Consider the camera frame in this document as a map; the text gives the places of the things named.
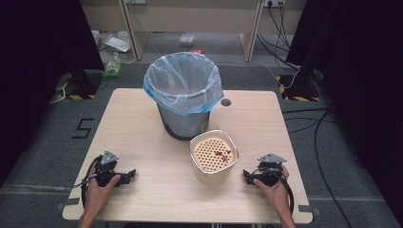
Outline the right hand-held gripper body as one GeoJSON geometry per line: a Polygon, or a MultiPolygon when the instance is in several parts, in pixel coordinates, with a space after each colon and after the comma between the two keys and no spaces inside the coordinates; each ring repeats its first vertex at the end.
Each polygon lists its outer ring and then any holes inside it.
{"type": "Polygon", "coordinates": [[[258,158],[258,168],[252,173],[252,181],[259,180],[265,185],[272,187],[278,181],[285,183],[281,165],[287,162],[286,159],[269,153],[258,158]]]}

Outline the person's left hand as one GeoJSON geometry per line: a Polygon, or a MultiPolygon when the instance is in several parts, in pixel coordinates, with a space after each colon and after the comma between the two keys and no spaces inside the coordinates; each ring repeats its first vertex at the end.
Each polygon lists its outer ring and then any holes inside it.
{"type": "Polygon", "coordinates": [[[95,178],[90,179],[86,191],[85,211],[99,213],[106,205],[115,184],[120,178],[120,175],[115,175],[104,187],[100,186],[95,178]]]}

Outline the black curtain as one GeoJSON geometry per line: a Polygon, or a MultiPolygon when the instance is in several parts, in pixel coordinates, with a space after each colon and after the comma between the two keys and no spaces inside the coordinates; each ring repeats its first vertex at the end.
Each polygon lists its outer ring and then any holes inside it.
{"type": "Polygon", "coordinates": [[[0,186],[59,78],[103,67],[80,0],[0,0],[0,186]]]}
{"type": "Polygon", "coordinates": [[[323,73],[356,154],[403,228],[403,0],[306,0],[287,59],[323,73]]]}

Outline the brown food scraps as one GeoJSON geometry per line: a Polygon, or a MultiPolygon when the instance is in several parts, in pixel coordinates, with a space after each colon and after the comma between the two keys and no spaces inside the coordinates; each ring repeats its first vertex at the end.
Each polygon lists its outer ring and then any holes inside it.
{"type": "Polygon", "coordinates": [[[231,150],[215,151],[214,154],[221,158],[223,162],[228,162],[230,160],[231,150]]]}

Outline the black stand base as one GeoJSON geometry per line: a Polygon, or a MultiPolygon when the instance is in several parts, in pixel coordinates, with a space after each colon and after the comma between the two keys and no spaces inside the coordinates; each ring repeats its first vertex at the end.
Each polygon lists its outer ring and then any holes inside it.
{"type": "Polygon", "coordinates": [[[287,101],[319,102],[320,96],[310,79],[297,80],[297,72],[279,74],[275,77],[278,82],[281,98],[287,101]]]}
{"type": "Polygon", "coordinates": [[[56,100],[93,100],[102,81],[102,71],[85,69],[79,75],[66,73],[55,88],[56,100]]]}

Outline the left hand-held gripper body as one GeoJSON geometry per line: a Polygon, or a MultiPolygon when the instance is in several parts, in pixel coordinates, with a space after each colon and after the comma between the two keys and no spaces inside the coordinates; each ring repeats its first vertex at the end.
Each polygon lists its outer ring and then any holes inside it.
{"type": "Polygon", "coordinates": [[[114,168],[118,159],[119,157],[109,150],[106,150],[103,155],[97,158],[94,174],[99,186],[107,186],[111,179],[116,176],[114,168]]]}

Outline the beige wooden desk frame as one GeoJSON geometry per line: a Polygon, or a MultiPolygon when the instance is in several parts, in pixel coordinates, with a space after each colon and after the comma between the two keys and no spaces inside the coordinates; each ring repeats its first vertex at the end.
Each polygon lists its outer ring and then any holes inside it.
{"type": "Polygon", "coordinates": [[[260,33],[275,34],[280,24],[296,32],[307,0],[285,0],[265,8],[262,0],[79,0],[93,30],[128,33],[132,56],[143,58],[149,35],[157,32],[236,33],[243,58],[252,60],[260,33]]]}

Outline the blue plastic bin bag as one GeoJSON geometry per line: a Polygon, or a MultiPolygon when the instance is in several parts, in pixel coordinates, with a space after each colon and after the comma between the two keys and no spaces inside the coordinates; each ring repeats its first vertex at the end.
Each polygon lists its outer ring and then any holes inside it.
{"type": "Polygon", "coordinates": [[[157,59],[144,75],[143,88],[158,105],[181,116],[207,113],[224,96],[219,68],[194,52],[157,59]]]}

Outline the person's right hand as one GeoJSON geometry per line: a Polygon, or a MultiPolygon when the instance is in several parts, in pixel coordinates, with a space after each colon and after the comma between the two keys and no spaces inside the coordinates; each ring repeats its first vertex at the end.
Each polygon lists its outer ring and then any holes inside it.
{"type": "Polygon", "coordinates": [[[260,190],[260,197],[268,200],[278,214],[290,211],[288,191],[280,180],[273,186],[267,186],[257,179],[253,179],[253,183],[260,190]]]}

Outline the grey trash bin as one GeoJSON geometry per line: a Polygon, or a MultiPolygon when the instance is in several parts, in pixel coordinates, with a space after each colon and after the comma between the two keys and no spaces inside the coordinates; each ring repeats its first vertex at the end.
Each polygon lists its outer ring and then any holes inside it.
{"type": "Polygon", "coordinates": [[[182,116],[158,104],[165,131],[174,139],[190,141],[206,131],[210,113],[182,116]]]}

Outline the beige container with perforated insert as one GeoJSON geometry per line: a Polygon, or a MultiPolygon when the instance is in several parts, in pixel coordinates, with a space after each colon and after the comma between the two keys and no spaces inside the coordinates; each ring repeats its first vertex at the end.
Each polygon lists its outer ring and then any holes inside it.
{"type": "Polygon", "coordinates": [[[189,154],[194,163],[193,171],[198,181],[208,186],[222,184],[229,177],[240,154],[229,135],[222,130],[211,130],[193,138],[189,154]],[[215,151],[231,150],[229,161],[222,161],[215,151]]]}

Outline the white wall socket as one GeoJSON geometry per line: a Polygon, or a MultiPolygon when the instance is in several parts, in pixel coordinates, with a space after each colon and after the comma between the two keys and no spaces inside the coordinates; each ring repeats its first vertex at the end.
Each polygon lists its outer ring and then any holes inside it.
{"type": "Polygon", "coordinates": [[[285,0],[262,0],[265,8],[281,8],[285,5],[285,0]]]}

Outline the green bottle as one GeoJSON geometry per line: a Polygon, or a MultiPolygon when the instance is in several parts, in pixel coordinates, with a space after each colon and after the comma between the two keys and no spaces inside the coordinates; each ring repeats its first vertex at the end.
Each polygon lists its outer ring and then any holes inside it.
{"type": "Polygon", "coordinates": [[[122,59],[118,52],[113,54],[113,57],[106,62],[105,70],[102,73],[104,78],[118,78],[122,72],[122,59]]]}

